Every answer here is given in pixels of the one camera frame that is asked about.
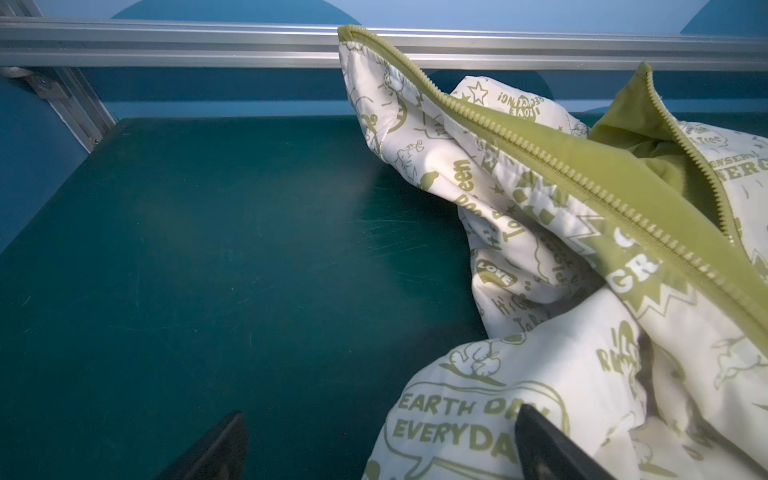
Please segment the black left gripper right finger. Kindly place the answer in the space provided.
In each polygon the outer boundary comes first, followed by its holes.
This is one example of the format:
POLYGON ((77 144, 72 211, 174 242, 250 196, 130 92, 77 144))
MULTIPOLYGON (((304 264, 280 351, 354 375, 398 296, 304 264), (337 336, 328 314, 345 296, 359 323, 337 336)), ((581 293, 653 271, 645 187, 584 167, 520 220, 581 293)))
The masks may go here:
POLYGON ((514 433, 525 480, 614 480, 532 405, 520 408, 514 433))

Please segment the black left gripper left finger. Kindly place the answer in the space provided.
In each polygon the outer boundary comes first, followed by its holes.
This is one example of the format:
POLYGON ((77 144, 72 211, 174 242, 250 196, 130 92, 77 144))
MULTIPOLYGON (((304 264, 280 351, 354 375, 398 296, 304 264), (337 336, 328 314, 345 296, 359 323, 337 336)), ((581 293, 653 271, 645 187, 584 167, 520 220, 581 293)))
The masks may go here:
POLYGON ((184 453, 155 476, 160 480, 240 480, 245 473, 249 432, 244 415, 223 417, 184 453))

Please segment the white green printed jacket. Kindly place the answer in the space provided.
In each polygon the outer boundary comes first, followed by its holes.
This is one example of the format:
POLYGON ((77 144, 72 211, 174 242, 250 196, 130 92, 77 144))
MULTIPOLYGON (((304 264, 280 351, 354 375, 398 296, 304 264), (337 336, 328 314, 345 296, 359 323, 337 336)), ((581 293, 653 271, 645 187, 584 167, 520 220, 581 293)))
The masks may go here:
POLYGON ((520 479, 532 410, 616 479, 765 478, 766 139, 675 118, 648 64, 587 126, 338 38, 368 147, 457 207, 486 331, 407 383, 364 477, 520 479))

